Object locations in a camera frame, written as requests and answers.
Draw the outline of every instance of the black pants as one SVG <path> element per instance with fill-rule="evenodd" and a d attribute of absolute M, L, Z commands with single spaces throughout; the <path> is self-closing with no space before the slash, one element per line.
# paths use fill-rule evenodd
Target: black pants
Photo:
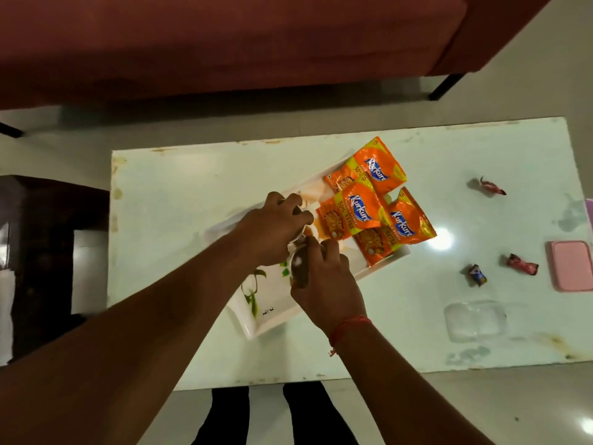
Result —
<path fill-rule="evenodd" d="M 285 384 L 295 445 L 358 445 L 319 381 Z M 212 389 L 212 407 L 192 445 L 243 445 L 249 429 L 249 387 Z"/>

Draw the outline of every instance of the leg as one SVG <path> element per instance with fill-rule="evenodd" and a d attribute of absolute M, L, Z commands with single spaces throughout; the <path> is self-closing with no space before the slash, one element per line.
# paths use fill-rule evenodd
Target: leg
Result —
<path fill-rule="evenodd" d="M 464 76 L 465 74 L 450 74 L 445 78 L 445 81 L 439 84 L 439 87 L 432 91 L 432 93 L 428 96 L 428 99 L 431 101 L 440 100 L 441 97 L 445 95 L 449 89 L 457 84 Z"/>
<path fill-rule="evenodd" d="M 295 445 L 358 445 L 354 434 L 331 403 L 321 381 L 288 383 L 282 391 L 291 409 Z"/>
<path fill-rule="evenodd" d="M 10 136 L 12 138 L 18 139 L 23 135 L 23 132 L 19 129 L 13 128 L 12 126 L 8 126 L 0 122 L 0 134 L 4 134 L 5 136 Z"/>
<path fill-rule="evenodd" d="M 212 389 L 212 407 L 191 445 L 245 445 L 249 430 L 249 387 Z"/>

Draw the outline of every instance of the person's right arm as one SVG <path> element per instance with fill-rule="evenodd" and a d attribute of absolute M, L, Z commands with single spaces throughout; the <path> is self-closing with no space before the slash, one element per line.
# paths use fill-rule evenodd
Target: person's right arm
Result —
<path fill-rule="evenodd" d="M 366 316 L 348 260 L 336 241 L 307 241 L 309 283 L 293 298 L 328 338 L 343 321 Z M 349 322 L 334 346 L 387 444 L 492 442 L 451 406 L 370 323 Z"/>

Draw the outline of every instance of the person's left arm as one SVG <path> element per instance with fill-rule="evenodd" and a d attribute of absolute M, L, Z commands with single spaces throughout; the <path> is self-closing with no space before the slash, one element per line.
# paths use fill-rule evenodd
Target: person's left arm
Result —
<path fill-rule="evenodd" d="M 0 443 L 135 444 L 235 290 L 313 221 L 292 214 L 299 195 L 281 200 L 270 193 L 180 268 L 0 373 Z"/>

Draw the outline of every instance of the table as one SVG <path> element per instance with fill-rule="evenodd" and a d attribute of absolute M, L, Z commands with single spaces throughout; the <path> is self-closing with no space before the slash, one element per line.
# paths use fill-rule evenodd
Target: table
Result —
<path fill-rule="evenodd" d="M 555 291 L 546 261 L 546 241 L 593 240 L 562 118 L 114 151 L 109 305 L 198 253 L 208 227 L 375 135 L 439 232 L 360 282 L 369 317 L 397 350 L 419 372 L 593 359 L 593 296 Z M 475 190 L 481 176 L 508 196 Z M 508 253 L 539 263 L 538 275 L 504 266 Z M 489 279 L 481 288 L 460 274 L 472 263 Z M 451 342 L 444 308 L 479 299 L 504 303 L 507 337 Z M 225 309 L 176 389 L 348 377 L 329 348 L 304 314 L 248 342 Z"/>

